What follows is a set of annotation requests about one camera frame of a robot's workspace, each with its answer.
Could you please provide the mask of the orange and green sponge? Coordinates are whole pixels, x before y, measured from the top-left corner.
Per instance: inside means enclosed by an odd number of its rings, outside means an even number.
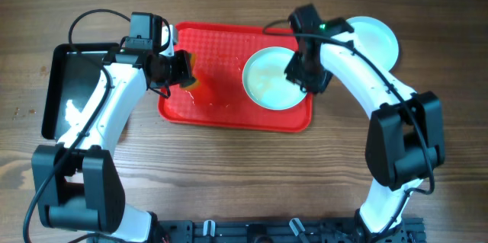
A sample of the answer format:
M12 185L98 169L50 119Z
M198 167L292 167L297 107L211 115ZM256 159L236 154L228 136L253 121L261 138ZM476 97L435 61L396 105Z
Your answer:
M190 68L191 77L179 85L180 89L184 91L193 91L195 88L197 88L200 85L200 82L194 75L196 58L197 57L195 54L193 53L189 54L189 68Z

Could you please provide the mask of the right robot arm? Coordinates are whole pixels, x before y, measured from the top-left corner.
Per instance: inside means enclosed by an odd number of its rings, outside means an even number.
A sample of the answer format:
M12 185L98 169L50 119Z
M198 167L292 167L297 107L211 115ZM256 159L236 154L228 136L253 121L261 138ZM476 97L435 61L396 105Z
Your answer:
M358 210L364 240L393 234L413 193L431 194L433 171L445 161L441 102L395 79L360 47L344 18L324 21L313 5L288 17L298 49L284 70L286 79L310 94L324 92L336 77L368 115L365 159L373 176Z

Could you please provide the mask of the pale blue plate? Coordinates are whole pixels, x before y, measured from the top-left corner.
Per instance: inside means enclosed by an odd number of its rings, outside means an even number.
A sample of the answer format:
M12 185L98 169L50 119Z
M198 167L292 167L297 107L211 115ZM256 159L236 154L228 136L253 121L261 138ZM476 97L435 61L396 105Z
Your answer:
M400 44L394 32L384 22L372 17L357 16L346 21L354 28L367 53L391 71L400 57Z
M287 110L297 106L306 93L286 79L284 70L294 51L271 46L254 53L242 71L242 85L250 99L269 110Z

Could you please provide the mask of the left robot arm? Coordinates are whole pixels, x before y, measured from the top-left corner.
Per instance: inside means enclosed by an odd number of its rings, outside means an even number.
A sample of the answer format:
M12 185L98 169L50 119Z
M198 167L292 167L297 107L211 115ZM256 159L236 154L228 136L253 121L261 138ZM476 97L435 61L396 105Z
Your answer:
M55 145L39 145L31 159L36 193L26 217L43 226L83 231L86 238L165 242L154 213L127 204L113 161L125 123L147 90L193 82L195 56L113 46L102 59L83 47L71 51L99 68L100 78L81 114Z

